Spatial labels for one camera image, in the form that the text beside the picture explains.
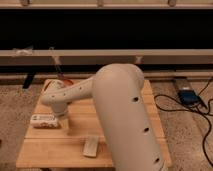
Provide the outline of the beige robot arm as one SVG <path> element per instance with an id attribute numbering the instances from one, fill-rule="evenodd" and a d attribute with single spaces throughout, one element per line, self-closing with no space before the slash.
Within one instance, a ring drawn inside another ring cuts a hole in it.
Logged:
<path id="1" fill-rule="evenodd" d="M 41 102 L 60 116 L 69 102 L 91 98 L 116 171 L 168 171 L 141 95 L 143 85 L 136 65 L 109 64 L 69 87 L 55 81 Z"/>

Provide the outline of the beige stick end effector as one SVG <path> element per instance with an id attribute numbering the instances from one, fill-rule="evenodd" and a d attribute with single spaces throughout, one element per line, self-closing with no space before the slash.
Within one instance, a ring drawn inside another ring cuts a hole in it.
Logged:
<path id="1" fill-rule="evenodd" d="M 60 116 L 58 118 L 59 124 L 62 128 L 62 130 L 66 133 L 69 132 L 69 119 L 67 116 Z"/>

